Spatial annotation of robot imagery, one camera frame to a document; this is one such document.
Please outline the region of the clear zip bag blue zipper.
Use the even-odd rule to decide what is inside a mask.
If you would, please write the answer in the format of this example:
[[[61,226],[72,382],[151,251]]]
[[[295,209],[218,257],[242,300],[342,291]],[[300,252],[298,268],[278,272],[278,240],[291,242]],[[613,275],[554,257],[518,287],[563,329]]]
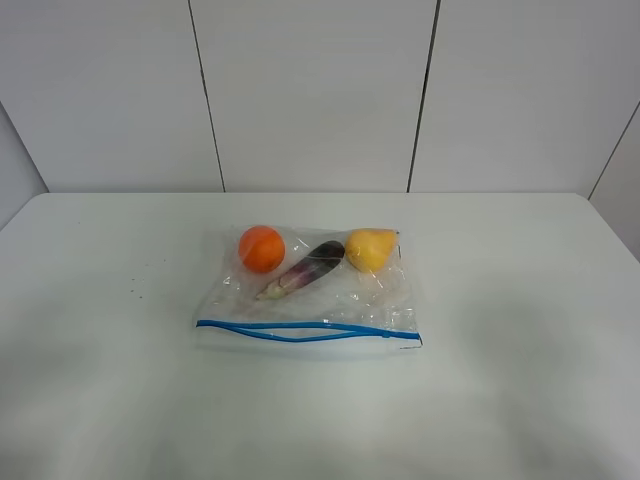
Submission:
[[[345,247],[353,230],[396,229],[335,231],[262,225],[281,235],[286,254],[274,271],[255,274],[237,254],[242,234],[253,226],[258,225],[221,235],[224,252],[219,274],[194,314],[200,342],[219,348],[307,348],[354,354],[422,346],[413,288],[402,263],[400,233],[389,260],[376,273],[360,272],[344,255],[337,268],[310,285],[281,299],[256,299],[269,282],[322,243],[336,240]]]

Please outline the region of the purple eggplant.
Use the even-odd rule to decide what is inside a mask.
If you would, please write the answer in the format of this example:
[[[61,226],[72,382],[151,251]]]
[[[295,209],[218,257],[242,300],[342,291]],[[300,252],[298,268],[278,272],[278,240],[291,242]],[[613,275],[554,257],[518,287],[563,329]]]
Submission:
[[[339,241],[324,242],[279,278],[269,282],[256,295],[256,299],[262,301],[284,298],[333,271],[340,265],[344,255],[345,247]]]

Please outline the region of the yellow pear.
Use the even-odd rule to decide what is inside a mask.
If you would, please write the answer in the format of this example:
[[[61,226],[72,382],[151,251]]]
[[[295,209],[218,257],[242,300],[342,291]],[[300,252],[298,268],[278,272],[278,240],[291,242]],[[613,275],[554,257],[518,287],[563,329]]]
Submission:
[[[391,229],[353,230],[345,244],[345,256],[360,272],[376,273],[389,260],[398,236],[399,232]]]

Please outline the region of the orange fruit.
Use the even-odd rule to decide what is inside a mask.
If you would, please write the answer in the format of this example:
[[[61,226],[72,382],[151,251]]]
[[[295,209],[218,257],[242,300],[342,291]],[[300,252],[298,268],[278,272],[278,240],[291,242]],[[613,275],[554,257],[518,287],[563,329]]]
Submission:
[[[242,234],[237,254],[247,270],[255,274],[267,274],[282,263],[286,246],[275,229],[258,225]]]

